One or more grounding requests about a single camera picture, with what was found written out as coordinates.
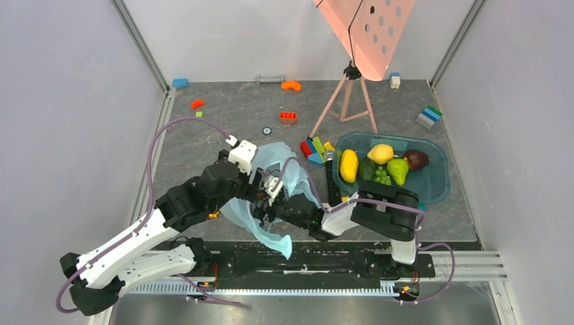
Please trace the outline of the light blue plastic bag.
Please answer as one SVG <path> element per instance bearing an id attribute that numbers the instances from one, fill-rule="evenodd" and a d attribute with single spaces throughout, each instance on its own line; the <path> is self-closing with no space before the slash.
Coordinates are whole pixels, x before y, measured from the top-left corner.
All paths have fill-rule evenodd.
<path id="1" fill-rule="evenodd" d="M 302 166 L 296 154 L 286 143 L 272 142 L 259 146 L 252 162 L 252 171 L 255 172 L 258 168 L 264 172 L 263 193 L 271 194 L 273 207 L 279 206 L 280 194 L 284 194 L 287 198 L 295 194 L 303 194 L 316 207 L 322 207 L 308 170 Z M 221 208 L 221 212 L 233 224 L 248 230 L 264 246 L 289 259 L 292 255 L 291 237 L 263 230 L 250 207 L 249 201 L 233 198 Z"/>

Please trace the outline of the yellow fake fruit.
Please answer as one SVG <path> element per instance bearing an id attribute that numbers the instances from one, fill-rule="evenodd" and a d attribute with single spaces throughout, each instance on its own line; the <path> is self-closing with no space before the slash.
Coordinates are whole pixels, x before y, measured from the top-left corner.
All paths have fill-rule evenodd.
<path id="1" fill-rule="evenodd" d="M 343 151 L 340 160 L 340 177 L 346 183 L 354 183 L 357 177 L 359 160 L 355 151 L 346 149 Z"/>

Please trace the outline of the yellow fake lemon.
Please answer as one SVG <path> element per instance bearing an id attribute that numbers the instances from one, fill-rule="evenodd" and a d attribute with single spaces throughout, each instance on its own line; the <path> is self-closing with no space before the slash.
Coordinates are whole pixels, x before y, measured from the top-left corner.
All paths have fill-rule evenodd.
<path id="1" fill-rule="evenodd" d="M 384 165 L 394 159 L 394 149 L 388 144 L 376 144 L 367 153 L 367 157 L 378 165 Z"/>

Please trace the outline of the green fake fruit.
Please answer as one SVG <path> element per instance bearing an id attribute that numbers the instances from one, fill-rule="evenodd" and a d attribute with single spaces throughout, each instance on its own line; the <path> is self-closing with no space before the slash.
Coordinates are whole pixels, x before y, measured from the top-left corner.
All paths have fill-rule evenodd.
<path id="1" fill-rule="evenodd" d="M 407 163 L 402 158 L 394 158 L 387 163 L 387 173 L 398 186 L 403 186 L 409 172 Z"/>

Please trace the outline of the dark red fake apple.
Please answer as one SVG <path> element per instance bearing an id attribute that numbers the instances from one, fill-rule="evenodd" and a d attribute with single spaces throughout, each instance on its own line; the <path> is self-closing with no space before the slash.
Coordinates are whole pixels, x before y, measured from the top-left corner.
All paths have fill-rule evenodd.
<path id="1" fill-rule="evenodd" d="M 430 163 L 428 155 L 420 150 L 407 150 L 403 154 L 403 160 L 410 171 L 419 171 Z"/>

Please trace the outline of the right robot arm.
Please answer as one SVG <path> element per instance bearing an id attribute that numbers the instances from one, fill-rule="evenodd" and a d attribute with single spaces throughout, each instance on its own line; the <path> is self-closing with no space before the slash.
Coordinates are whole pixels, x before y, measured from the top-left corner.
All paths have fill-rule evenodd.
<path id="1" fill-rule="evenodd" d="M 252 210 L 260 221 L 285 221 L 306 230 L 320 242 L 338 238 L 344 232 L 362 226 L 391 241 L 391 268 L 399 276 L 408 276 L 418 268 L 416 231 L 422 215 L 418 195 L 410 190 L 363 181 L 358 191 L 333 207 L 320 206 L 304 193 L 277 198 L 264 195 Z"/>

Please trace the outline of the green fake avocado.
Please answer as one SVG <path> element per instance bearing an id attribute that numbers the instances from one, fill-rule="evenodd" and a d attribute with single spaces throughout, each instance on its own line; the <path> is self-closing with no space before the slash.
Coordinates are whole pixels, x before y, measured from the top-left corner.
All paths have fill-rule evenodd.
<path id="1" fill-rule="evenodd" d="M 376 176 L 377 164 L 368 157 L 361 159 L 358 170 L 357 178 L 362 181 L 371 181 Z"/>

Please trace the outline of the green fake grapes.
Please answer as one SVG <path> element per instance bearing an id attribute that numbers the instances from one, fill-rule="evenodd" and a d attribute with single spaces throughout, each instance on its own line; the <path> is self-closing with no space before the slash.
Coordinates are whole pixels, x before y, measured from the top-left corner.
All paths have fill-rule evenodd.
<path id="1" fill-rule="evenodd" d="M 387 170 L 382 166 L 379 166 L 375 170 L 374 181 L 388 186 L 392 184 L 391 176 L 387 173 Z"/>

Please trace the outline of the colourful brick pile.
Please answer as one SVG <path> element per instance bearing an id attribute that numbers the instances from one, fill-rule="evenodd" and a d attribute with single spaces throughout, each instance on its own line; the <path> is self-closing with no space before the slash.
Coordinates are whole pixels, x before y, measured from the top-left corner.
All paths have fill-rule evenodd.
<path id="1" fill-rule="evenodd" d="M 317 136 L 308 137 L 299 144 L 299 148 L 307 162 L 318 167 L 326 163 L 326 152 L 335 151 L 335 147 L 330 142 L 323 142 Z"/>

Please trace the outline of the red curved toy piece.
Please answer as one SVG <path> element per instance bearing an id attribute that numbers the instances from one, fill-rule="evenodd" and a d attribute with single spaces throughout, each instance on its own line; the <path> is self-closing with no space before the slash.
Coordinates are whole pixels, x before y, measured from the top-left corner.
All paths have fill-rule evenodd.
<path id="1" fill-rule="evenodd" d="M 190 107 L 191 107 L 192 110 L 197 110 L 197 109 L 203 107 L 203 105 L 205 105 L 205 103 L 204 103 L 203 100 L 194 100 L 194 101 L 191 103 Z"/>

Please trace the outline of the orange flat toy brick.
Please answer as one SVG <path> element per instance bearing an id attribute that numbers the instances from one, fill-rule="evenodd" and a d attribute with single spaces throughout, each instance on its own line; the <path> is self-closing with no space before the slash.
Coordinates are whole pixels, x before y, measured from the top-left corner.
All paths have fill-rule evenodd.
<path id="1" fill-rule="evenodd" d="M 293 125 L 297 122 L 298 114 L 291 111 L 281 111 L 279 115 L 279 120 L 285 125 Z"/>

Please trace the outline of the blue toy brick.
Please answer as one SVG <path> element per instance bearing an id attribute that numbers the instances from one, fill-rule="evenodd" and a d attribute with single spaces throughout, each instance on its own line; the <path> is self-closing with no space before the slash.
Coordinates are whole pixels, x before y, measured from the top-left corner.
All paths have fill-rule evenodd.
<path id="1" fill-rule="evenodd" d="M 185 88 L 189 85 L 189 81 L 187 78 L 173 79 L 171 85 L 172 85 L 172 87 L 174 87 L 176 89 Z"/>

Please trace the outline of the orange curved toy piece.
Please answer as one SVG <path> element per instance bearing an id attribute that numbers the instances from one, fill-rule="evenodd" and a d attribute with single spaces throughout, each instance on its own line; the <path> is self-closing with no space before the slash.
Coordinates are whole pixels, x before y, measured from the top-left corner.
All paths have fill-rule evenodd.
<path id="1" fill-rule="evenodd" d="M 289 80 L 289 81 L 284 81 L 284 82 L 282 82 L 282 83 L 281 83 L 281 88 L 282 88 L 284 91 L 299 92 L 299 91 L 302 90 L 303 87 L 302 87 L 302 85 L 301 85 L 299 82 Z"/>

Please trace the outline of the pink wooden tripod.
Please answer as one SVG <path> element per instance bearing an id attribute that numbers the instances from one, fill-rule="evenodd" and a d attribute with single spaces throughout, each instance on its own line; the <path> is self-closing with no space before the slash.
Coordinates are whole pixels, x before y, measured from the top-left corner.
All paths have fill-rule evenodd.
<path id="1" fill-rule="evenodd" d="M 353 93 L 353 86 L 355 84 L 355 81 L 358 81 L 358 83 L 361 86 L 363 99 L 364 99 L 364 102 L 366 104 L 366 110 L 363 112 L 354 114 L 354 115 L 348 115 L 350 101 L 351 101 L 351 95 Z M 344 97 L 343 97 L 343 103 L 342 103 L 340 112 L 337 113 L 337 112 L 332 110 L 332 106 L 335 102 L 335 99 L 338 97 L 338 95 L 342 89 L 345 90 Z M 343 77 L 338 82 L 338 85 L 336 86 L 330 99 L 328 100 L 327 104 L 325 105 L 324 109 L 322 110 L 322 113 L 320 114 L 319 118 L 315 122 L 315 125 L 312 128 L 308 138 L 315 137 L 317 131 L 319 130 L 319 127 L 321 126 L 321 124 L 322 124 L 322 122 L 325 119 L 327 114 L 331 114 L 331 115 L 335 116 L 336 118 L 338 118 L 338 120 L 341 123 L 345 123 L 345 122 L 352 121 L 352 120 L 355 120 L 355 119 L 358 119 L 358 118 L 361 118 L 364 116 L 368 116 L 370 119 L 370 123 L 371 123 L 373 132 L 378 133 L 378 126 L 376 124 L 376 119 L 374 116 L 374 110 L 373 110 L 372 103 L 371 103 L 371 100 L 370 100 L 370 97 L 368 94 L 368 88 L 366 87 L 366 80 L 362 76 L 362 73 L 360 72 L 358 67 L 356 67 L 353 60 L 350 60 L 348 66 L 343 70 Z"/>

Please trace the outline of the white toothed rail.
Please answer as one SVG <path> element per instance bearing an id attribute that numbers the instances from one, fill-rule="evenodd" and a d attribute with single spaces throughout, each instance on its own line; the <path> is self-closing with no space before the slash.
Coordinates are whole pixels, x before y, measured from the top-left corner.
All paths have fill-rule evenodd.
<path id="1" fill-rule="evenodd" d="M 380 282 L 375 288 L 314 288 L 314 289 L 220 289 L 203 288 L 213 296 L 309 296 L 309 297 L 399 297 L 394 282 Z M 132 295 L 202 295 L 189 282 L 182 279 L 159 280 L 144 284 L 129 292 Z"/>

